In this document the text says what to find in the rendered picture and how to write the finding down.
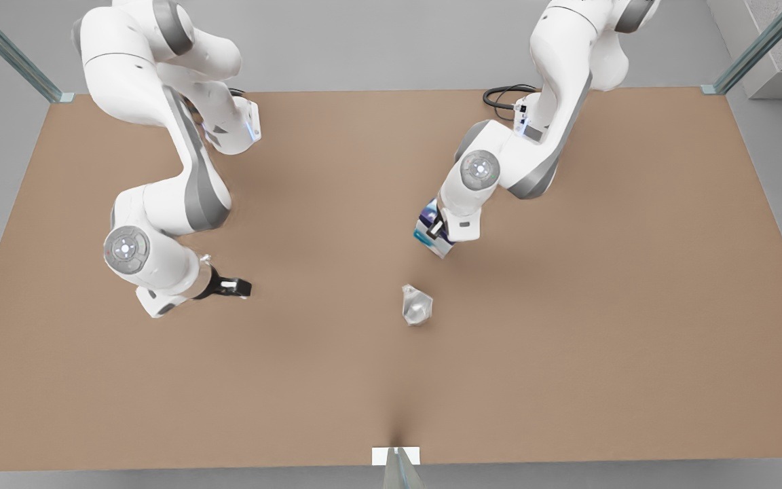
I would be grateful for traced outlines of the blue and white carton box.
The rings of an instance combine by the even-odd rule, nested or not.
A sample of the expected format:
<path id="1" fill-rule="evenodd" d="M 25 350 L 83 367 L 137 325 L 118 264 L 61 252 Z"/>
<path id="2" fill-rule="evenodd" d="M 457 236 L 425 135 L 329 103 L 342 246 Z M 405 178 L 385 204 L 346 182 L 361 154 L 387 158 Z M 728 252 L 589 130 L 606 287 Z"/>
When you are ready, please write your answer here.
<path id="1" fill-rule="evenodd" d="M 454 247 L 455 242 L 448 238 L 447 223 L 446 220 L 444 220 L 444 217 L 443 220 L 445 221 L 445 232 L 447 238 L 444 240 L 430 239 L 426 235 L 426 217 L 428 215 L 441 215 L 441 217 L 443 217 L 443 214 L 439 211 L 438 208 L 438 198 L 431 199 L 431 201 L 429 201 L 428 204 L 422 209 L 418 219 L 416 220 L 415 231 L 413 232 L 413 235 L 418 241 L 425 245 L 428 250 L 431 250 L 432 253 L 439 256 L 441 259 L 444 259 L 444 257 L 446 257 L 447 254 L 450 253 L 450 250 L 452 250 Z"/>

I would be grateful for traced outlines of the silver frame post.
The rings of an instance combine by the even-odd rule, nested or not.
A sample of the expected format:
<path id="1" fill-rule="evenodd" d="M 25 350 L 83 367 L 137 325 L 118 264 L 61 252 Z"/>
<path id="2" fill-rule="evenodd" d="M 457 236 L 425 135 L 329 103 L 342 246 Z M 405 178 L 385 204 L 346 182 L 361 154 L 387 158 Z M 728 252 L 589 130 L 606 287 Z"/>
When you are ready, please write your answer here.
<path id="1" fill-rule="evenodd" d="M 702 92 L 705 94 L 725 95 L 734 87 L 741 88 L 738 83 L 780 40 L 782 40 L 782 12 L 755 38 L 738 58 L 732 58 L 729 66 L 717 75 L 715 81 L 702 86 Z"/>
<path id="2" fill-rule="evenodd" d="M 73 92 L 62 92 L 3 31 L 0 30 L 0 57 L 49 103 L 73 103 Z"/>
<path id="3" fill-rule="evenodd" d="M 371 448 L 372 465 L 383 465 L 382 489 L 426 489 L 416 471 L 421 464 L 421 448 Z"/>

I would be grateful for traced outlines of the clear glass cup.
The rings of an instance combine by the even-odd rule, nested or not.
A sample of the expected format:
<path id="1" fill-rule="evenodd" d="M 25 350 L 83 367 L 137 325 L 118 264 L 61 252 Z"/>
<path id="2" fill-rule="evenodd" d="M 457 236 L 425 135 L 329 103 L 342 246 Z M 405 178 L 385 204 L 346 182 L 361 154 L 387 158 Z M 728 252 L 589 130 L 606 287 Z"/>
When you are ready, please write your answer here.
<path id="1" fill-rule="evenodd" d="M 406 284 L 403 291 L 403 318 L 410 326 L 425 324 L 432 316 L 432 297 L 425 292 Z"/>

